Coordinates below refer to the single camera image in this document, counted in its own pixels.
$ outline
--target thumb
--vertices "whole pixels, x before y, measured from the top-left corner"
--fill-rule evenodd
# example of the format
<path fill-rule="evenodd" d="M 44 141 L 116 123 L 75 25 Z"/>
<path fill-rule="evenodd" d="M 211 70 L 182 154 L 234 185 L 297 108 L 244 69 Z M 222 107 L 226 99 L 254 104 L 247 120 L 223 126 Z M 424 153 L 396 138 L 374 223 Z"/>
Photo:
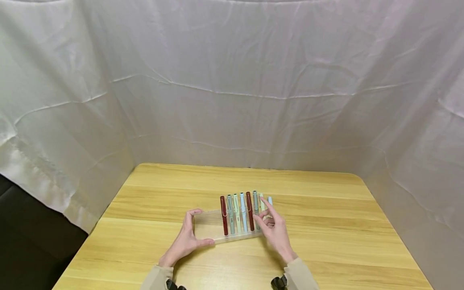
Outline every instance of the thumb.
<path fill-rule="evenodd" d="M 214 240 L 212 238 L 206 238 L 206 239 L 197 240 L 197 247 L 198 248 L 206 247 L 206 246 L 209 246 L 209 245 L 214 245 Z"/>
<path fill-rule="evenodd" d="M 263 219 L 260 218 L 259 216 L 257 215 L 253 215 L 253 219 L 256 221 L 256 223 L 261 227 L 261 230 L 263 231 L 263 234 L 266 234 L 269 230 L 269 228 L 267 227 L 267 225 L 264 223 Z"/>

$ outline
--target person's arm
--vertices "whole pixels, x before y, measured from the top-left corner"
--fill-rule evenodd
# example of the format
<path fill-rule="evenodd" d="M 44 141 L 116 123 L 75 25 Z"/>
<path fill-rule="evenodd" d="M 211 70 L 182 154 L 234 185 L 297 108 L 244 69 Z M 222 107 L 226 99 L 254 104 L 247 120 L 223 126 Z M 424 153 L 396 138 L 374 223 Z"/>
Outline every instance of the person's arm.
<path fill-rule="evenodd" d="M 185 214 L 179 234 L 160 258 L 158 265 L 154 266 L 145 278 L 141 290 L 167 290 L 166 281 L 172 279 L 174 265 L 177 261 L 200 247 L 214 244 L 212 239 L 198 240 L 193 234 L 192 215 L 201 212 L 201 209 L 193 209 Z"/>
<path fill-rule="evenodd" d="M 284 268 L 287 278 L 288 290 L 319 290 L 319 286 L 313 278 L 306 264 L 293 251 L 290 245 L 287 225 L 285 220 L 276 212 L 274 207 L 261 197 L 266 204 L 267 210 L 259 215 L 253 215 L 254 220 L 259 224 L 264 236 L 271 246 L 282 257 L 287 264 Z"/>

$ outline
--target black wrist strap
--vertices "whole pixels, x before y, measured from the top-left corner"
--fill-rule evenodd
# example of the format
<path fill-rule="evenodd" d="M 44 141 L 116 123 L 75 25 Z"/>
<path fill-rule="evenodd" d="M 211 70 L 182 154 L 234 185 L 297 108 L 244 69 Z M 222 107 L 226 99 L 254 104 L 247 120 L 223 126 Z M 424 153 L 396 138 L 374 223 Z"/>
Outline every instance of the black wrist strap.
<path fill-rule="evenodd" d="M 177 288 L 177 285 L 176 285 L 176 284 L 174 283 L 174 281 L 171 280 L 171 279 L 168 279 L 168 280 L 166 281 L 166 286 L 168 287 L 168 290 L 187 290 L 187 289 L 185 289 L 184 286 L 179 286 L 179 287 Z"/>
<path fill-rule="evenodd" d="M 282 277 L 275 277 L 271 281 L 271 286 L 273 290 L 285 290 L 287 289 L 287 277 L 283 275 Z"/>

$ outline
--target hand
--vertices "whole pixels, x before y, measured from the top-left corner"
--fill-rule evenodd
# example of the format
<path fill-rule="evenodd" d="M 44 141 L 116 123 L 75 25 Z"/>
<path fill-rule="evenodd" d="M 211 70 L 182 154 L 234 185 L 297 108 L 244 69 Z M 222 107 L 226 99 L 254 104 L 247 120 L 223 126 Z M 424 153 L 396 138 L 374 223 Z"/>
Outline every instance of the hand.
<path fill-rule="evenodd" d="M 185 214 L 184 222 L 182 223 L 182 228 L 180 229 L 179 234 L 177 235 L 171 247 L 161 257 L 160 261 L 158 262 L 158 266 L 174 267 L 177 261 L 190 254 L 194 250 L 200 247 L 214 244 L 213 239 L 207 238 L 199 240 L 193 235 L 192 215 L 202 212 L 203 211 L 201 209 L 193 209 Z"/>
<path fill-rule="evenodd" d="M 271 246 L 279 253 L 284 262 L 288 264 L 298 258 L 298 256 L 291 248 L 285 220 L 267 200 L 262 197 L 261 200 L 266 204 L 267 209 L 260 212 L 259 215 L 254 214 L 253 219 L 259 224 Z M 267 215 L 271 215 L 271 217 L 263 220 Z"/>

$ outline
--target black chair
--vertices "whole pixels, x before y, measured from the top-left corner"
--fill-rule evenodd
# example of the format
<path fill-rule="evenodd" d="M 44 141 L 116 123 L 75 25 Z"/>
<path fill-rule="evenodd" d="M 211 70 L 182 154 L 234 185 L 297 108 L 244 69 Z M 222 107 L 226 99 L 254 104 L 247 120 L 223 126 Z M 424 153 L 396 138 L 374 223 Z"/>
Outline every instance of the black chair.
<path fill-rule="evenodd" d="M 0 289 L 51 289 L 86 238 L 0 175 Z"/>

